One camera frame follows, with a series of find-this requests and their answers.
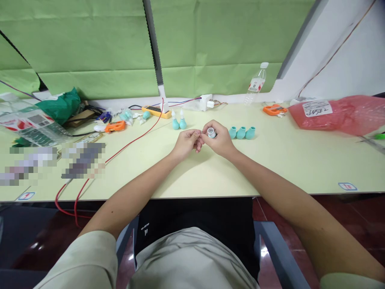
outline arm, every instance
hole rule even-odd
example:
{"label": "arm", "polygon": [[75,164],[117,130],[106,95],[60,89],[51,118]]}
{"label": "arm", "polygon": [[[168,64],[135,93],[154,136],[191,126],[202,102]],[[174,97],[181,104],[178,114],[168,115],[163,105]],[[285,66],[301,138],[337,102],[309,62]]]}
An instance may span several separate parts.
{"label": "arm", "polygon": [[[217,132],[215,138],[205,135],[209,127]],[[227,129],[215,120],[206,124],[202,132],[203,141],[233,163],[266,202],[291,224],[319,279],[328,273],[343,272],[385,281],[385,268],[315,199],[239,152]]]}
{"label": "arm", "polygon": [[114,193],[96,212],[79,236],[91,231],[106,231],[115,239],[147,204],[169,173],[183,161],[194,148],[198,153],[203,141],[199,130],[185,130],[179,134],[172,152],[147,171]]}

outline red plastic bag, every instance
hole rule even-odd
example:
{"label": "red plastic bag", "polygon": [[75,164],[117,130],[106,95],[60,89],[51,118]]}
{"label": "red plastic bag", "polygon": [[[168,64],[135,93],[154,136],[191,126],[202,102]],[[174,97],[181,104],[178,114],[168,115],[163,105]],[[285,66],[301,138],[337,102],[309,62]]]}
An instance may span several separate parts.
{"label": "red plastic bag", "polygon": [[362,136],[385,125],[385,99],[372,96],[301,102],[289,111],[298,126],[307,130],[339,130]]}

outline person's right hand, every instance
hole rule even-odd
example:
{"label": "person's right hand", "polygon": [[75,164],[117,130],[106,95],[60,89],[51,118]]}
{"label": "person's right hand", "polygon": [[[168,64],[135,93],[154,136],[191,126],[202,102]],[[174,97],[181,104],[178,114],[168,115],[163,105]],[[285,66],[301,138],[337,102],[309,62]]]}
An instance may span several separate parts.
{"label": "person's right hand", "polygon": [[[207,129],[210,127],[212,127],[217,134],[215,138],[210,138],[207,135]],[[233,145],[227,128],[225,128],[216,120],[211,120],[206,123],[202,130],[201,138],[205,142],[205,144],[212,148],[213,151],[215,151],[217,154],[224,158],[227,158],[227,156],[237,151],[237,149]]]}

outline desk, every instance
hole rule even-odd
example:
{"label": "desk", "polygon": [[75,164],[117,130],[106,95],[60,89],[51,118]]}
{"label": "desk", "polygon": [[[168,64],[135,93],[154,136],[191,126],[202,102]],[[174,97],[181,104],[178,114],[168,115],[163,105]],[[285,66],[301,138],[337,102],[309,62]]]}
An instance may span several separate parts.
{"label": "desk", "polygon": [[[268,116],[262,112],[261,104],[250,107],[229,104],[207,112],[185,111],[184,114],[188,129],[202,129],[211,119],[228,128],[255,126],[257,137],[254,140],[233,140],[236,148],[309,194],[381,192],[385,189],[385,156],[366,143],[357,143],[360,141],[357,137],[339,132],[301,130],[290,114],[284,118]],[[105,135],[100,139],[106,143],[105,159],[150,129],[156,120],[157,117],[152,116],[143,125],[135,121],[133,127],[129,126],[123,132]],[[87,132],[92,127],[93,124],[89,124],[77,132]],[[172,129],[171,119],[161,118],[149,134],[106,165],[104,177],[88,182],[81,200],[108,199],[121,186],[168,154],[180,131]],[[30,201],[53,201],[65,183],[61,179],[63,168],[65,161],[58,161],[47,179],[28,188],[28,192],[35,192]],[[63,190],[60,200],[74,200],[84,182],[84,179],[74,179]],[[358,190],[345,191],[338,183],[352,183]],[[16,193],[6,187],[2,191],[0,201],[14,201],[22,193],[22,189]],[[199,154],[192,152],[171,172],[153,198],[255,195],[258,192],[230,162],[204,146]]]}

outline person's left hand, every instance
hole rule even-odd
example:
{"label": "person's left hand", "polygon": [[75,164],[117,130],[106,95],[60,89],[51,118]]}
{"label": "person's left hand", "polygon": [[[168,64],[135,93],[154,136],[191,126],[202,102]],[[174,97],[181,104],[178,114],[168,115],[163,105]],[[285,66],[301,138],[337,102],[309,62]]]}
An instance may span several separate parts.
{"label": "person's left hand", "polygon": [[201,151],[203,140],[200,138],[201,131],[196,129],[184,130],[180,132],[171,155],[183,161],[195,149],[196,153]]}

